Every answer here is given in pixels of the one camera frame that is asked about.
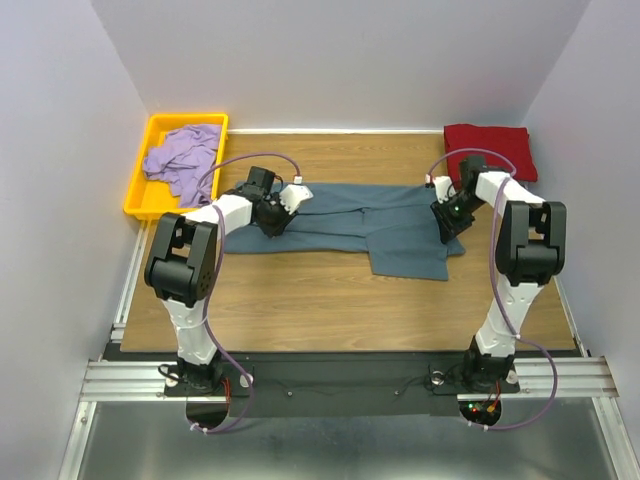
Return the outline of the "blue-grey t-shirt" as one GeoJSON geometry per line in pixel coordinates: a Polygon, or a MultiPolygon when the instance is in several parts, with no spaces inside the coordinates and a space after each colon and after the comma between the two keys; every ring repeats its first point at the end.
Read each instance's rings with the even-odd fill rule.
{"type": "Polygon", "coordinates": [[[366,253],[375,275],[446,281],[447,260],[465,253],[460,241],[443,243],[424,186],[315,183],[282,235],[256,225],[226,237],[233,254],[339,251],[366,253]]]}

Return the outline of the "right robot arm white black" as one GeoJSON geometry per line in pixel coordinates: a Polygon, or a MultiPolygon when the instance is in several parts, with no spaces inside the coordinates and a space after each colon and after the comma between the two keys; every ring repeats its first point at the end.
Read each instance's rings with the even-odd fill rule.
{"type": "Polygon", "coordinates": [[[426,175],[435,190],[431,211],[440,240],[448,243],[469,229],[483,205],[493,209],[489,274],[493,300],[464,354],[462,379],[469,386],[513,379],[515,347],[523,340],[528,311],[565,265],[567,208],[532,194],[515,179],[511,164],[500,168],[474,151],[459,163],[459,183],[426,175]]]}

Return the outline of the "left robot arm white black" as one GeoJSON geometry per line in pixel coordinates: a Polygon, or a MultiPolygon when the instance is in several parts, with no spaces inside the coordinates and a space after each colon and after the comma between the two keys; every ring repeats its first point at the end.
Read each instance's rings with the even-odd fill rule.
{"type": "Polygon", "coordinates": [[[253,167],[247,180],[188,214],[165,213],[158,220],[144,270],[144,281],[168,312],[177,341],[174,368],[162,367],[166,380],[202,393],[223,381],[222,352],[213,340],[206,313],[222,266],[227,235],[256,225],[269,238],[280,236],[313,198],[302,177],[273,189],[276,174],[253,167]]]}

